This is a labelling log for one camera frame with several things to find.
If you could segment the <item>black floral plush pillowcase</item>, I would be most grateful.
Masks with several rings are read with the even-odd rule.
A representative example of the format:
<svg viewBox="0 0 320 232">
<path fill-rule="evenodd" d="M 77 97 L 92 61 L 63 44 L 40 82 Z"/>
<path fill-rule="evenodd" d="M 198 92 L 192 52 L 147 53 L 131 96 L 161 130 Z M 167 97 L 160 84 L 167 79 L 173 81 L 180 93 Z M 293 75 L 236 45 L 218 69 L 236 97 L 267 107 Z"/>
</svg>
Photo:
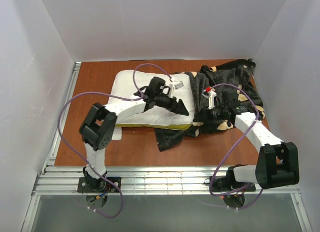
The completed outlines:
<svg viewBox="0 0 320 232">
<path fill-rule="evenodd" d="M 184 72 L 188 75 L 193 96 L 194 115 L 209 106 L 208 99 L 201 93 L 207 87 L 216 84 L 228 83 L 242 89 L 250 96 L 259 110 L 259 120 L 265 118 L 263 102 L 257 90 L 251 82 L 256 64 L 251 59 L 238 59 L 222 65 L 209 67 L 203 65 L 198 72 Z M 211 119 L 205 122 L 193 122 L 188 129 L 171 130 L 156 128 L 155 136 L 159 151 L 165 151 L 178 145 L 184 137 L 197 137 L 200 134 L 211 134 L 226 131 L 233 128 L 230 120 Z"/>
</svg>

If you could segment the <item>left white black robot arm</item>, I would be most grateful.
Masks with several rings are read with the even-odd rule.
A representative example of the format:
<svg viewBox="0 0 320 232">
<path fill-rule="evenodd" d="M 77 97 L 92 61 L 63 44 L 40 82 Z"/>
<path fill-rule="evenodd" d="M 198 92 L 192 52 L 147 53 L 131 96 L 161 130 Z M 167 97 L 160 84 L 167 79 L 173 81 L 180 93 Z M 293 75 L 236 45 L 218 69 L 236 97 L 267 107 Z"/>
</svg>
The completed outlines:
<svg viewBox="0 0 320 232">
<path fill-rule="evenodd" d="M 154 106 L 165 108 L 175 114 L 189 115 L 183 101 L 173 96 L 174 90 L 183 86 L 183 82 L 179 80 L 170 79 L 166 84 L 164 79 L 153 77 L 147 86 L 139 88 L 129 98 L 121 99 L 114 104 L 92 105 L 79 129 L 87 159 L 83 174 L 91 189 L 101 191 L 106 187 L 106 147 L 112 139 L 117 122 L 144 113 Z"/>
</svg>

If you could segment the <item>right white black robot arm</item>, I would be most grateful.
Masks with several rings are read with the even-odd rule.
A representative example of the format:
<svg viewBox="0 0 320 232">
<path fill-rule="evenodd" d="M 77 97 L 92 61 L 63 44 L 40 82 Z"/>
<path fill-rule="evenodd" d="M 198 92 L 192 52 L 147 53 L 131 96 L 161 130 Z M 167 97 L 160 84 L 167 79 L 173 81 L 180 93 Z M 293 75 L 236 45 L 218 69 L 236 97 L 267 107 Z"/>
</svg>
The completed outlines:
<svg viewBox="0 0 320 232">
<path fill-rule="evenodd" d="M 283 142 L 273 135 L 248 105 L 237 100 L 236 91 L 223 91 L 219 103 L 214 102 L 216 93 L 213 89 L 206 88 L 202 94 L 209 100 L 209 117 L 230 119 L 259 154 L 256 165 L 237 164 L 229 167 L 224 177 L 212 176 L 209 187 L 213 192 L 239 191 L 254 184 L 262 189 L 298 184 L 298 148 L 294 143 Z"/>
</svg>

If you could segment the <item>white pillow with yellow edge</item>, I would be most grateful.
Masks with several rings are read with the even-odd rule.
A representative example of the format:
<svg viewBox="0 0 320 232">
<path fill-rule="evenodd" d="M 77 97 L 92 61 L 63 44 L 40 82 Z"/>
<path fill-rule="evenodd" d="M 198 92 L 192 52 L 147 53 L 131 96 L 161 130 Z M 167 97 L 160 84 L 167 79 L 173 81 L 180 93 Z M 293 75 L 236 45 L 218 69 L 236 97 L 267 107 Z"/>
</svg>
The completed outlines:
<svg viewBox="0 0 320 232">
<path fill-rule="evenodd" d="M 165 80 L 167 86 L 170 85 L 170 79 L 165 74 L 145 73 L 141 71 L 135 72 L 134 70 L 122 70 L 118 72 L 112 85 L 111 94 L 117 97 L 129 98 L 129 100 L 125 101 L 110 97 L 108 103 L 105 105 L 106 108 L 111 111 L 114 107 L 114 103 L 116 103 L 122 108 L 133 106 L 133 108 L 129 109 L 130 112 L 137 110 L 142 111 L 146 105 L 145 102 L 143 100 L 133 100 L 137 98 L 137 96 L 134 96 L 134 93 L 138 91 L 135 85 L 138 85 L 139 88 L 147 86 L 150 84 L 153 77 L 162 78 Z M 173 130 L 188 129 L 192 125 L 195 116 L 190 79 L 186 74 L 174 74 L 171 75 L 171 77 L 173 81 L 180 81 L 183 83 L 183 87 L 173 91 L 173 96 L 175 96 L 177 100 L 182 100 L 188 111 L 187 116 L 170 112 L 159 106 L 154 106 L 143 113 L 137 113 L 126 118 L 125 113 L 121 109 L 117 109 L 117 113 L 119 113 L 117 126 L 153 127 Z"/>
</svg>

